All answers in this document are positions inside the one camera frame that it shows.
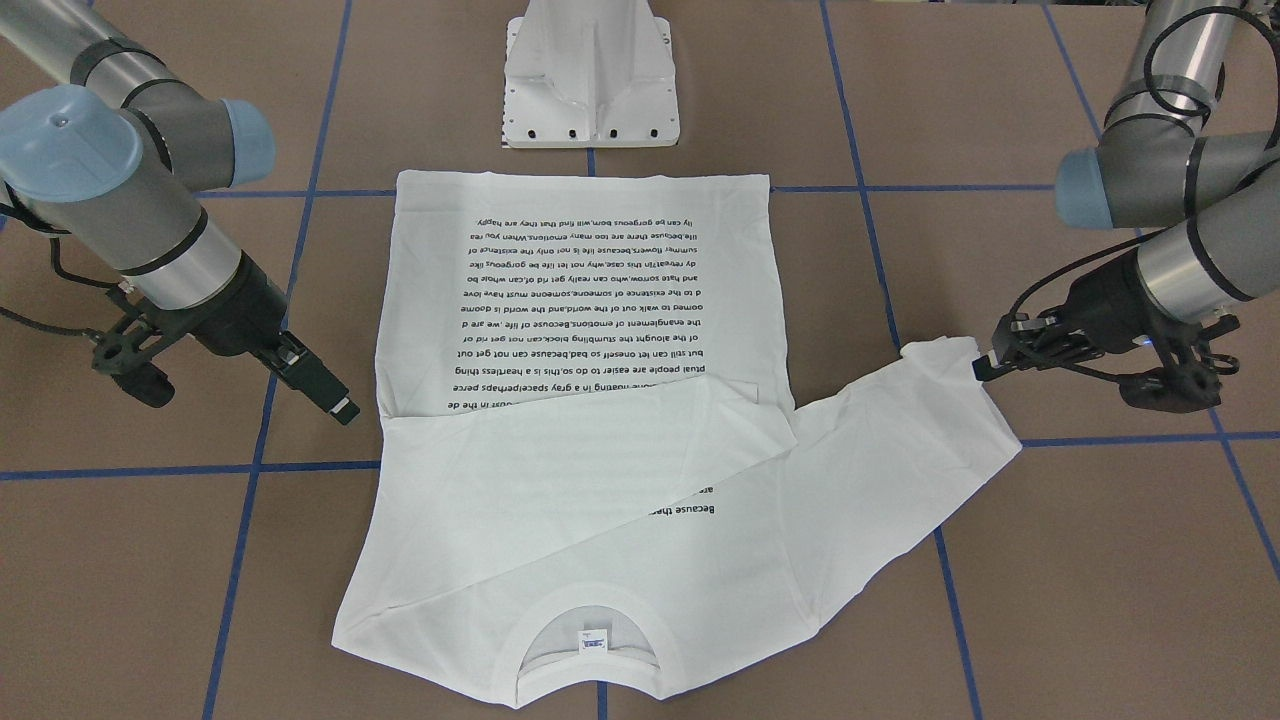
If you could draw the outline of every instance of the brown surface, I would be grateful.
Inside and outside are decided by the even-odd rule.
[[[406,168],[586,174],[581,151],[498,147],[503,28],[525,5],[353,3],[317,169],[342,3],[99,6],[207,96],[262,108],[280,143],[278,169],[247,190],[301,196],[312,170],[321,190],[338,195],[390,190]],[[1126,237],[1062,228],[1044,191],[881,187],[1050,183],[1065,151],[1093,142],[1041,9],[826,6],[865,181],[876,186],[874,237],[904,342],[977,334],[986,343],[1032,281]],[[684,137],[673,149],[600,151],[599,174],[767,172],[783,190],[855,183],[822,4],[654,0],[653,8],[672,22]],[[1052,10],[1100,119],[1140,17],[1140,9]],[[1266,127],[1267,61],[1257,38],[1239,32],[1211,131]],[[47,85],[4,42],[0,67],[13,69],[0,76],[0,105]],[[324,464],[379,454],[372,350],[392,200],[205,204],[282,286],[310,205],[291,328],[351,386],[365,415],[342,429],[279,388],[264,460],[317,465],[255,474],[266,388],[255,361],[183,342],[161,356],[178,396],[155,411],[91,373],[87,343],[0,323],[9,610],[0,620],[0,715],[198,716],[215,665],[219,719],[511,715],[329,647],[375,473]],[[774,192],[771,223],[792,388],[804,404],[888,363],[890,323],[858,192]],[[58,323],[114,319],[93,291],[51,278],[45,252],[40,237],[9,223],[0,233],[0,304]],[[105,277],[74,242],[67,264]],[[1034,310],[1064,292],[1038,295]],[[1258,433],[1231,448],[1272,541],[1280,537],[1277,302],[1244,307],[1244,328],[1219,346],[1244,363],[1226,379],[1219,414],[1230,432]],[[1280,577],[1211,419],[1133,411],[1112,388],[1066,373],[1009,377],[989,389],[1023,438],[1048,439],[1032,443],[946,525],[984,716],[1280,716]],[[1194,437],[1093,445],[1165,433]],[[1061,438],[1084,439],[1039,447],[1073,442]],[[45,479],[77,468],[210,464],[234,468]],[[259,484],[234,612],[215,664],[251,477]],[[669,702],[611,688],[608,712],[968,719],[963,660],[928,538],[814,641]],[[585,720],[596,716],[595,698],[593,685],[577,685],[520,715]]]

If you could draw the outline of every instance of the blue cap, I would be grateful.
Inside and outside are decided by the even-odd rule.
[[[232,187],[271,174],[275,168],[275,136],[266,117],[244,100],[223,99],[232,120],[232,145],[236,147],[236,172]]]
[[[1057,182],[1053,186],[1053,202],[1057,217],[1074,228],[1110,229],[1111,205],[1102,184],[1102,167],[1098,165],[1098,150],[1087,147],[1068,152],[1057,167]]]
[[[78,85],[41,90],[0,113],[0,176],[31,200],[105,195],[141,161],[133,126]]]

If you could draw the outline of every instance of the white plastic object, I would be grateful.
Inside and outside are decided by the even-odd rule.
[[[680,140],[671,24],[648,0],[530,0],[507,24],[506,74],[504,146]]]

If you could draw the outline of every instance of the shirt tag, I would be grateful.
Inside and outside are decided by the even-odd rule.
[[[609,652],[609,630],[579,630],[577,653],[607,653]]]

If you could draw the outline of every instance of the white t-shirt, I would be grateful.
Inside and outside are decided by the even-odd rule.
[[[664,698],[803,642],[1019,450],[973,379],[973,340],[913,343],[902,356],[796,411],[792,450],[765,447],[759,455],[772,457],[709,489],[612,529],[580,533],[590,537],[544,542],[535,553],[525,551],[524,529],[504,532],[502,523],[462,541],[492,533],[481,552],[458,547],[458,537],[422,520],[421,509],[442,501],[431,482],[435,466],[384,469],[333,644],[520,707],[581,680]],[[618,402],[644,405],[680,384],[622,391],[605,397],[612,402],[571,396],[517,405],[442,419],[415,433],[434,456],[448,456],[466,452],[468,434],[509,432],[504,423],[516,413],[524,428],[554,421],[572,432],[575,423],[616,416]],[[712,405],[733,405],[733,395]],[[644,423],[669,421],[660,415]],[[465,419],[465,429],[451,427]],[[609,457],[594,461],[600,473],[611,470]],[[503,473],[522,471],[486,464],[484,454],[468,465],[495,487]],[[564,500],[572,506],[572,495]],[[557,543],[562,547],[544,552]],[[447,582],[422,577],[424,562],[457,552],[490,559],[511,552],[521,560],[490,560],[489,570],[472,574],[451,568]],[[526,555],[539,557],[525,561]]]

